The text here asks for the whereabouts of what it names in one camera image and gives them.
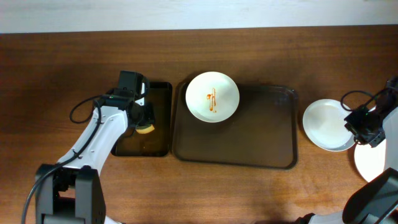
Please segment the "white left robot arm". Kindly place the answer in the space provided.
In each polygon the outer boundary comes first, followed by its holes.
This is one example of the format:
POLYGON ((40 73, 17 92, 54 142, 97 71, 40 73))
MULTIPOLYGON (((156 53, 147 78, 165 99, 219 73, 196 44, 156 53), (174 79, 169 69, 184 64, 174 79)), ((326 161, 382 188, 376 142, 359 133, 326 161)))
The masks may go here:
POLYGON ((42 164, 29 198, 36 223, 114 223, 106 214, 100 173, 111 150, 129 128, 148 127, 151 104, 94 102, 93 115, 73 147, 55 164, 42 164))

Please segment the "yellow sponge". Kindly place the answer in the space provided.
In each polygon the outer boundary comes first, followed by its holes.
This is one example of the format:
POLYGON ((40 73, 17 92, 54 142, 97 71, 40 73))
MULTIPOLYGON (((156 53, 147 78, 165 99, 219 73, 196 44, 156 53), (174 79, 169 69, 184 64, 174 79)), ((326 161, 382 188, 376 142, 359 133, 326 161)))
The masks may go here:
POLYGON ((148 134, 150 132, 152 132, 155 129, 153 124, 148 124, 145 126, 138 126, 136 128, 136 132, 139 134, 148 134))

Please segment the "white plate with ketchup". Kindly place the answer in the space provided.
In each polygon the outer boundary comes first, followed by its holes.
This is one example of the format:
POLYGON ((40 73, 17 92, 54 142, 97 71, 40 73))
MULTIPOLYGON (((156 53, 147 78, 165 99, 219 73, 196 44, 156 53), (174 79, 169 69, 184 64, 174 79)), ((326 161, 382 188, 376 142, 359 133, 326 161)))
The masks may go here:
POLYGON ((312 143, 326 151, 345 151, 355 144, 353 134, 345 128, 344 119, 348 115, 349 112, 337 100, 314 101, 303 114, 305 134, 312 143))

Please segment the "cream plate with ketchup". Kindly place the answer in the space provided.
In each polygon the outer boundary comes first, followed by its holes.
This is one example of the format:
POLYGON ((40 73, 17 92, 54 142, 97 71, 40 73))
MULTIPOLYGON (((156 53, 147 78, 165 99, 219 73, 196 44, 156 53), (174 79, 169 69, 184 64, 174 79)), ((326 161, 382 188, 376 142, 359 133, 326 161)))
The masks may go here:
POLYGON ((218 123, 237 110, 240 94, 237 84, 221 72, 197 75, 187 86, 185 101, 194 117, 207 123, 218 123))

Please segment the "pink plate with ketchup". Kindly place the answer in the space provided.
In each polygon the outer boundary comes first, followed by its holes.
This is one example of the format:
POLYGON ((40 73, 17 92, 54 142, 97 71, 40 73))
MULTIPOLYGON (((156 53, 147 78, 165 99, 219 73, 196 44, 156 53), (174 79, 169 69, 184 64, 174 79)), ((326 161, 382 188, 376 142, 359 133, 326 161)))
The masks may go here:
POLYGON ((370 182, 384 172, 386 140, 378 146, 356 145, 354 163, 361 177, 370 182))

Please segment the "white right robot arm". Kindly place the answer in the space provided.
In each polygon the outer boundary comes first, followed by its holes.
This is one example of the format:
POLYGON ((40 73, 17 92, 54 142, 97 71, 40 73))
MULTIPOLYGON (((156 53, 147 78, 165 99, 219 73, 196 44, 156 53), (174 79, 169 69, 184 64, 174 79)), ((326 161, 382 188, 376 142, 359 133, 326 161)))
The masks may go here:
POLYGON ((309 213, 296 223, 397 223, 397 106, 377 105, 354 111, 347 118, 347 129, 361 143, 376 145, 379 136, 386 140, 384 171, 347 201, 343 211, 329 215, 309 213))

